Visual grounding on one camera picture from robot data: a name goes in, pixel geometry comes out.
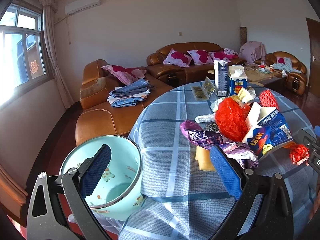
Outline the crushed blue LOOK carton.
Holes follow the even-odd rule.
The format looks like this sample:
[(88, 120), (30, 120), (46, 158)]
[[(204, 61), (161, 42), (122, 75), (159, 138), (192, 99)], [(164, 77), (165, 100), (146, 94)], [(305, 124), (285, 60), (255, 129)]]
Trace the crushed blue LOOK carton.
[(289, 125), (276, 107), (262, 107), (254, 102), (246, 118), (247, 134), (242, 142), (247, 144), (258, 159), (293, 140)]

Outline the purple snack wrapper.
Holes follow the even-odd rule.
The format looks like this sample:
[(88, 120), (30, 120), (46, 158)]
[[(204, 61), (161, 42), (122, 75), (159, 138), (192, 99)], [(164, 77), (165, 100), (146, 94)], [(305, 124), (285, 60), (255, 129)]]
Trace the purple snack wrapper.
[(247, 144), (234, 142), (220, 133), (205, 131), (194, 121), (186, 120), (180, 124), (182, 134), (194, 145), (210, 150), (219, 146), (227, 157), (236, 160), (243, 169), (258, 167), (258, 157)]

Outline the red plastic bag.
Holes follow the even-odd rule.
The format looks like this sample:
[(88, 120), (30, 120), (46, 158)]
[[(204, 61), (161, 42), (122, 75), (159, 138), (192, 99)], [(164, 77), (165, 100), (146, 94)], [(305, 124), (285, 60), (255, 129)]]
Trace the red plastic bag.
[(234, 142), (242, 142), (248, 132), (246, 118), (251, 107), (241, 107), (233, 98), (225, 98), (218, 106), (215, 121), (221, 135)]

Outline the light blue trash bin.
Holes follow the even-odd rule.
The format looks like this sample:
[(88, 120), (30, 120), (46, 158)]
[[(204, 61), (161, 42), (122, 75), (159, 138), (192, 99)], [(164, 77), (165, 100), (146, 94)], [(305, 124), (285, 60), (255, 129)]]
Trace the light blue trash bin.
[(125, 221), (143, 202), (141, 183), (143, 161), (139, 147), (120, 135), (103, 135), (87, 140), (73, 149), (63, 161), (59, 174), (79, 168), (103, 145), (111, 149), (111, 160), (93, 193), (85, 198), (96, 214)]

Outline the small red crumpled wrapper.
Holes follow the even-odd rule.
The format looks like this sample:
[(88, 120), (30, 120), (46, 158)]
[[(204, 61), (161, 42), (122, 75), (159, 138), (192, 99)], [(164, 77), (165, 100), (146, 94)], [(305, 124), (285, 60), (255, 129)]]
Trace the small red crumpled wrapper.
[(283, 148), (288, 149), (289, 158), (291, 162), (295, 165), (300, 165), (305, 161), (308, 161), (309, 158), (309, 149), (303, 144), (297, 144), (294, 141), (288, 142)]

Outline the red mesh wrapper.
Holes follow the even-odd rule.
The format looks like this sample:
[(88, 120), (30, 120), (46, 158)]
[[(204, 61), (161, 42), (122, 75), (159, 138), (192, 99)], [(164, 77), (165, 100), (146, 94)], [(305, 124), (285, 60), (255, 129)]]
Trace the red mesh wrapper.
[(277, 100), (269, 89), (260, 93), (259, 100), (263, 107), (276, 107), (279, 110)]

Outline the yellow paper piece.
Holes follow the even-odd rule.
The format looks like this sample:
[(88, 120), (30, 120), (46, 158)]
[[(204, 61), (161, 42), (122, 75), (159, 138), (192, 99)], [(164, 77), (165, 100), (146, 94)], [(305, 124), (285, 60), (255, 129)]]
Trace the yellow paper piece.
[(202, 171), (216, 171), (210, 160), (210, 151), (202, 148), (200, 146), (196, 146), (196, 154), (195, 159), (199, 163), (199, 169)]

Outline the yellow white crumpled wrapper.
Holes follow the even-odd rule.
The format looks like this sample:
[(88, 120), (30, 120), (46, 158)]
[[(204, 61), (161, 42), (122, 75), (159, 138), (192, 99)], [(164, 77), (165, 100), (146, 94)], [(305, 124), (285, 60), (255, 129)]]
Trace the yellow white crumpled wrapper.
[(238, 92), (238, 99), (236, 101), (242, 104), (252, 103), (256, 97), (255, 90), (252, 87), (249, 87), (249, 89), (242, 87)]

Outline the blue plaid tablecloth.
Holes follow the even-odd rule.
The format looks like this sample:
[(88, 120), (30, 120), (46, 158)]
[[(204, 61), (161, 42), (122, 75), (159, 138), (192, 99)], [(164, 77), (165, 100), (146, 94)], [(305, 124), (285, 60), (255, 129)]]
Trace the blue plaid tablecloth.
[[(129, 216), (118, 239), (209, 239), (234, 204), (219, 175), (201, 171), (195, 160), (195, 146), (181, 133), (180, 123), (212, 113), (209, 101), (196, 101), (190, 83), (174, 88), (142, 111), (129, 138), (143, 157), (141, 193), (144, 202)], [(280, 112), (297, 139), (300, 129), (314, 135), (306, 115), (286, 97), (272, 92)], [(316, 197), (318, 175), (310, 166), (293, 165), (287, 149), (270, 153), (257, 174), (283, 175), (291, 200), (294, 237), (309, 221)]]

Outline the wooden coffee table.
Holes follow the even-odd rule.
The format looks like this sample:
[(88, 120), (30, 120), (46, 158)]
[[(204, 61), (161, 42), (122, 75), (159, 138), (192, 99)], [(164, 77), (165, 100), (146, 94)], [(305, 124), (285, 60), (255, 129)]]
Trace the wooden coffee table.
[(243, 67), (248, 78), (247, 89), (249, 89), (249, 86), (253, 84), (262, 87), (270, 87), (275, 83), (280, 83), (280, 87), (282, 87), (286, 80), (286, 77), (282, 77), (281, 72), (276, 72), (275, 70), (270, 73), (265, 73), (259, 72), (257, 67)]

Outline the upright blue LOOK carton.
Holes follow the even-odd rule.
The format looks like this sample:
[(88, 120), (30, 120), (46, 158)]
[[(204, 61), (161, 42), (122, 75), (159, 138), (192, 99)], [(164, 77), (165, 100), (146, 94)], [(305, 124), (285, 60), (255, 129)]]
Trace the upright blue LOOK carton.
[(247, 75), (244, 67), (231, 65), (228, 67), (228, 95), (238, 95), (240, 89), (247, 88)]

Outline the brown leather chaise sofa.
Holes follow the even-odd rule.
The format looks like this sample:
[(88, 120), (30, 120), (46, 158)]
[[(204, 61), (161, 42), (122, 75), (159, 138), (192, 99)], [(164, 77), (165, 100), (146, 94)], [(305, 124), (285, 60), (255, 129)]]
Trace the brown leather chaise sofa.
[(134, 106), (113, 108), (107, 101), (109, 92), (123, 84), (104, 70), (107, 62), (102, 59), (87, 64), (83, 71), (80, 103), (83, 112), (78, 117), (75, 127), (75, 142), (83, 142), (101, 135), (122, 135), (127, 137), (140, 113), (150, 103), (172, 87), (146, 74), (146, 79), (153, 87), (145, 101)]

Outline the pink blanket pile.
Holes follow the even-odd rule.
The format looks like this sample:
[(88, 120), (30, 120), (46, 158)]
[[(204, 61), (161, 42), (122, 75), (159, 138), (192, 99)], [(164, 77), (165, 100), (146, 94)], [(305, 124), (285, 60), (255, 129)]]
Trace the pink blanket pile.
[(240, 47), (239, 57), (248, 63), (264, 60), (266, 55), (265, 46), (262, 42), (248, 41)]

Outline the brown wooden door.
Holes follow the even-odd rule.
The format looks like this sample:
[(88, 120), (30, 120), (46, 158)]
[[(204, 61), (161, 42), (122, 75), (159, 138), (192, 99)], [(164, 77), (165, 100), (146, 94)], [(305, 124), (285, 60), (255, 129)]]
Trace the brown wooden door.
[(319, 50), (320, 50), (320, 28), (319, 22), (306, 18), (308, 25), (309, 38), (310, 38), (310, 74), (309, 74), (309, 92), (313, 95), (319, 97), (320, 88), (319, 88), (319, 78), (320, 78), (320, 69), (319, 69)]

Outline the tall dark blue carton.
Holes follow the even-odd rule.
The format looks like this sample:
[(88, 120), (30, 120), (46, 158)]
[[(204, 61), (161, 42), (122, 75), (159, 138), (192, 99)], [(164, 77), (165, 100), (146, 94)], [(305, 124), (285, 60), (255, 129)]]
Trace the tall dark blue carton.
[(227, 96), (228, 90), (228, 65), (223, 60), (214, 61), (215, 88), (218, 97)]

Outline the gold packet flat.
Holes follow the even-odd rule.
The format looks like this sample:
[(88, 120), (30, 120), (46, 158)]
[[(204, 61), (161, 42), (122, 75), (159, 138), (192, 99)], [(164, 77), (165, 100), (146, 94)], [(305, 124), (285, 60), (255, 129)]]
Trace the gold packet flat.
[(205, 94), (205, 92), (202, 90), (202, 87), (200, 86), (192, 86), (191, 91), (194, 95), (195, 100), (197, 101), (208, 99), (207, 95)]

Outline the pink pillow right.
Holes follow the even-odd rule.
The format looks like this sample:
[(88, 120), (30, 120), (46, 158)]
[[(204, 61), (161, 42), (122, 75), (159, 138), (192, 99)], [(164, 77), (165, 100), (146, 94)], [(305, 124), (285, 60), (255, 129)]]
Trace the pink pillow right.
[(227, 56), (223, 51), (212, 51), (212, 52), (209, 52), (209, 55), (213, 61), (222, 60), (225, 62), (230, 62), (230, 60), (227, 58)]

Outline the folded blue plaid cloths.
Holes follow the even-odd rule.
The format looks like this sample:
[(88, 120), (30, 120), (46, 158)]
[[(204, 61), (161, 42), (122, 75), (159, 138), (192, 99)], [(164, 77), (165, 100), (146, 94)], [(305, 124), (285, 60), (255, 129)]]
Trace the folded blue plaid cloths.
[(113, 108), (135, 106), (147, 99), (152, 88), (153, 85), (148, 80), (141, 78), (125, 87), (115, 88), (109, 93), (107, 102)]

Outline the pink pillow middle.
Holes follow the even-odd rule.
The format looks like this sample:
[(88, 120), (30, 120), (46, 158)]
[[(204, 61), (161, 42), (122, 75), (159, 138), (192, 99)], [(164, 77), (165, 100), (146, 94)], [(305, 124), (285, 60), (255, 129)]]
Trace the pink pillow middle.
[(188, 54), (192, 57), (195, 65), (213, 64), (214, 61), (206, 50), (189, 50)]

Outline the pink floral pillow on chaise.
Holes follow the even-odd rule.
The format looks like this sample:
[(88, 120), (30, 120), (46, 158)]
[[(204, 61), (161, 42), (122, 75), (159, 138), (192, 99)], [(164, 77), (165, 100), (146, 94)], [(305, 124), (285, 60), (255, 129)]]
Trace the pink floral pillow on chaise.
[(116, 77), (121, 83), (130, 85), (139, 79), (145, 78), (147, 70), (141, 68), (124, 68), (118, 65), (105, 65), (101, 67)]

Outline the brown leather three-seat sofa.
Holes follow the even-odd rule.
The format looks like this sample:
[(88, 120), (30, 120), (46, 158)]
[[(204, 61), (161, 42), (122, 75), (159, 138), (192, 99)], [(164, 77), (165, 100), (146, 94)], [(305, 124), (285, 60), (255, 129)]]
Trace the brown leather three-seat sofa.
[(147, 71), (153, 77), (178, 87), (186, 83), (203, 81), (208, 71), (214, 69), (215, 60), (242, 65), (246, 61), (237, 52), (211, 42), (174, 43), (150, 54)]

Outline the pink pillow left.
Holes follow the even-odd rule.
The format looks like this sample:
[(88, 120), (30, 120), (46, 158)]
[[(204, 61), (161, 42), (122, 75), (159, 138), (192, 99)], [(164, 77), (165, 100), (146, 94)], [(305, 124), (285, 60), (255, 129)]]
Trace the pink pillow left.
[(182, 52), (171, 49), (163, 64), (172, 64), (182, 68), (189, 67), (192, 58)]

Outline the beige curtain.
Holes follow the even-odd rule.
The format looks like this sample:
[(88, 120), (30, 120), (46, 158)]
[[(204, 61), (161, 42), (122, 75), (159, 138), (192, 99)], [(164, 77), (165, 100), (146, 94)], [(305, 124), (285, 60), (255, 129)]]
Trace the beige curtain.
[(55, 34), (54, 34), (54, 13), (57, 12), (57, 3), (55, 0), (38, 0), (42, 5), (42, 24), (44, 41), (46, 45), (47, 54), (52, 67), (52, 72), (56, 85), (65, 109), (70, 108), (74, 101), (67, 88), (67, 85), (62, 77), (60, 68), (57, 62)]

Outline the window with white frame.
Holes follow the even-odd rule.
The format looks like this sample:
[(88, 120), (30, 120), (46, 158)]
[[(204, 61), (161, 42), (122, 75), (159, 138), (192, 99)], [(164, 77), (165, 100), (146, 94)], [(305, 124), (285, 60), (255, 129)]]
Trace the window with white frame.
[(40, 8), (13, 0), (1, 18), (1, 106), (52, 79)]

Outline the white wall air conditioner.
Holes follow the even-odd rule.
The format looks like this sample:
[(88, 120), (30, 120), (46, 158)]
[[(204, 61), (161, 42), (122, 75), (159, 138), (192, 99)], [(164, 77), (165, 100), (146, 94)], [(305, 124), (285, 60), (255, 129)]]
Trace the white wall air conditioner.
[(78, 12), (100, 5), (100, 0), (77, 0), (65, 5), (66, 15), (74, 15)]

